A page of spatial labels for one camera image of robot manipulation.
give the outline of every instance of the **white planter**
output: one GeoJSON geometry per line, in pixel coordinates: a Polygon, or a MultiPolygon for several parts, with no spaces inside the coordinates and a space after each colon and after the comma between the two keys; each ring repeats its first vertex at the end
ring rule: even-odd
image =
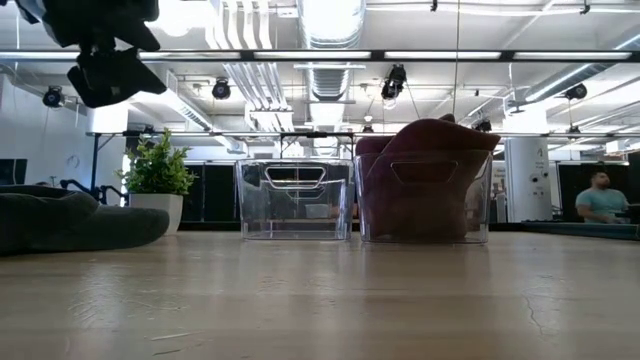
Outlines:
{"type": "Polygon", "coordinates": [[[175,235],[182,218],[182,196],[172,194],[131,194],[129,206],[138,209],[158,209],[169,213],[169,228],[165,235],[175,235]]]}

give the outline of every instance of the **green leaves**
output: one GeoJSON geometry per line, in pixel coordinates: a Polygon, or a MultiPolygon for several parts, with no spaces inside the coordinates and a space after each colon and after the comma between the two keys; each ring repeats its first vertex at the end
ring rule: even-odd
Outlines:
{"type": "Polygon", "coordinates": [[[193,184],[195,175],[189,173],[184,166],[184,159],[190,147],[183,147],[171,151],[171,132],[165,130],[162,139],[154,146],[149,141],[140,138],[136,158],[131,151],[127,156],[131,159],[131,171],[122,170],[116,174],[124,180],[129,193],[138,194],[175,194],[187,195],[193,184]]]}

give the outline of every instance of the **table surface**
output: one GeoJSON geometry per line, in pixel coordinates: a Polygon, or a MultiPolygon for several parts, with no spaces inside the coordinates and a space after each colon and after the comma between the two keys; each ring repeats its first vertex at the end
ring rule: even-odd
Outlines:
{"type": "Polygon", "coordinates": [[[0,358],[639,359],[640,243],[183,233],[0,261],[0,358]]]}

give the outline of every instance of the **man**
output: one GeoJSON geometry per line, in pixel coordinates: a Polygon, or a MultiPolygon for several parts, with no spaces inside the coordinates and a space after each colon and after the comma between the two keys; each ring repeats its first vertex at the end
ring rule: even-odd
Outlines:
{"type": "Polygon", "coordinates": [[[611,181],[602,171],[591,176],[591,188],[581,192],[576,198],[578,215],[586,223],[622,224],[624,219],[616,217],[627,210],[629,204],[624,194],[618,190],[609,189],[611,181]]]}

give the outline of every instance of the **potted plant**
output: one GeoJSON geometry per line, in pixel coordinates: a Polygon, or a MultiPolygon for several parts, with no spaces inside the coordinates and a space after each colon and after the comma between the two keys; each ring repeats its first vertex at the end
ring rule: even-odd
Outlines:
{"type": "Polygon", "coordinates": [[[171,132],[166,130],[160,142],[150,146],[140,138],[139,155],[127,151],[131,170],[118,171],[129,193],[129,206],[160,209],[169,213],[169,228],[165,235],[174,235],[182,217],[183,195],[187,195],[195,176],[184,166],[189,147],[171,148],[171,132]]]}

